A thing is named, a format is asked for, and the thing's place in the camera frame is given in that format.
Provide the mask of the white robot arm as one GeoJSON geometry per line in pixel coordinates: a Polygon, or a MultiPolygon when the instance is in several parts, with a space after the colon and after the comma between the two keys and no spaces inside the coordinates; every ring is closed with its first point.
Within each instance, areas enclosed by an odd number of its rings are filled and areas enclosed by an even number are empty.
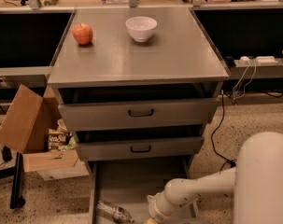
{"type": "Polygon", "coordinates": [[[252,135],[241,146],[234,168],[170,180],[149,197],[145,224],[162,224],[199,197],[218,193],[233,195],[233,224],[283,224],[283,134],[252,135]]]}

